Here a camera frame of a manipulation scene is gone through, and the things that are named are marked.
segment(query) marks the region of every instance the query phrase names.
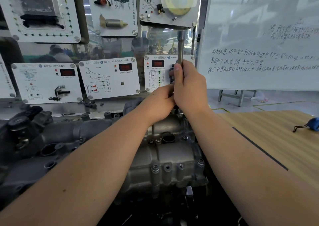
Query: person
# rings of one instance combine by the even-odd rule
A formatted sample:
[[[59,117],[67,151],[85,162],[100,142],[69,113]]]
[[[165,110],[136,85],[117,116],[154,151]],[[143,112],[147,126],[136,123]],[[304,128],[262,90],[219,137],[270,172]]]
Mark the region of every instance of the person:
[[[61,46],[56,44],[50,46],[49,55],[52,55],[58,62],[73,62],[72,59],[63,52]]]
[[[122,186],[145,131],[175,104],[249,225],[318,225],[318,192],[209,109],[205,78],[192,63],[175,64],[173,73],[174,84],[157,88],[6,207],[0,225],[96,225]]]

